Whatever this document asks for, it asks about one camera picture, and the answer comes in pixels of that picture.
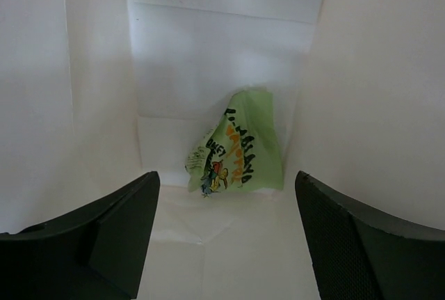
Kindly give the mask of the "brown paper bag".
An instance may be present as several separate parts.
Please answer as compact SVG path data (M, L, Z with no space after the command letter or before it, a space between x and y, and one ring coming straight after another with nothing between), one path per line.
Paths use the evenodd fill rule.
M202 198L184 163L249 87L283 190ZM158 171L140 299L317 299L306 171L444 227L444 0L1 0L1 231Z

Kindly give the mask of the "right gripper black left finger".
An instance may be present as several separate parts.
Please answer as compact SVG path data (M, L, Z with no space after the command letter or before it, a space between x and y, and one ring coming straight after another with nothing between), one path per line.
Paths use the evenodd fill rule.
M148 172L22 231L1 234L2 299L136 299L159 200Z

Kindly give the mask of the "green snack packet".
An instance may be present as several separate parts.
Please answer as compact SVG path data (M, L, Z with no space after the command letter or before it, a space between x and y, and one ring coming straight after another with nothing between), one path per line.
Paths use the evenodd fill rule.
M272 93L247 89L234 94L218 124L189 152L185 169L188 190L204 197L283 189Z

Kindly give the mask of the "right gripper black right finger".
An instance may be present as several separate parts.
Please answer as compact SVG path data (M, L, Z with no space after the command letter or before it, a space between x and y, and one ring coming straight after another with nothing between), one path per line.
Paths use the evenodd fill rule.
M322 299L443 299L444 231L392 216L300 171L296 200Z

